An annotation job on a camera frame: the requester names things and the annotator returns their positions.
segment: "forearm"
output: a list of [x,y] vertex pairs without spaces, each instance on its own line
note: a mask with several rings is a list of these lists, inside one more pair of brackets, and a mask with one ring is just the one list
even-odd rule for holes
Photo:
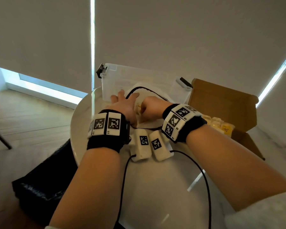
[[192,131],[187,145],[238,211],[286,192],[286,178],[251,151],[208,125]]
[[118,215],[120,194],[119,154],[108,148],[87,150],[50,226],[111,229]]

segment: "person's left arm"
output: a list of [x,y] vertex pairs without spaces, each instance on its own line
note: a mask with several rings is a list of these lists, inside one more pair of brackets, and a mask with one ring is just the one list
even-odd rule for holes
[[[111,96],[113,104],[107,109],[122,113],[136,126],[133,108],[138,96],[138,93],[133,93],[125,99],[121,90],[118,96]],[[119,153],[107,148],[109,143],[87,150],[52,216],[50,226],[60,229],[114,227],[119,211],[122,173]]]

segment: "human arm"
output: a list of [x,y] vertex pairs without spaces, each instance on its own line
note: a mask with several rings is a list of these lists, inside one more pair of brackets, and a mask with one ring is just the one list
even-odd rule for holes
[[[136,125],[133,108],[138,96],[133,93],[126,100],[122,90],[118,96],[111,96],[112,105],[107,109],[122,113],[126,120]],[[119,211],[121,175],[117,151],[106,147],[88,149],[54,212],[50,226],[112,229]]]
[[[147,97],[144,120],[162,118],[171,103]],[[209,177],[239,211],[259,200],[286,192],[286,178],[251,151],[208,125],[191,131],[186,143]]]

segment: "plastic storage bin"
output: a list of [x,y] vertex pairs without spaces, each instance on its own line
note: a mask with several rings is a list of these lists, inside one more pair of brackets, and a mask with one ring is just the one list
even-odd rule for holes
[[166,72],[146,70],[129,66],[106,63],[97,71],[102,78],[103,100],[110,101],[111,95],[118,91],[129,90],[138,82],[151,84],[167,93],[176,103],[185,103],[192,91],[192,86],[181,77]]

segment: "black chair leg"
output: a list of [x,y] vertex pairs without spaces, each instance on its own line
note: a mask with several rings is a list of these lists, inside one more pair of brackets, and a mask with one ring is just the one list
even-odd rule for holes
[[0,135],[0,141],[8,148],[11,149],[11,145]]

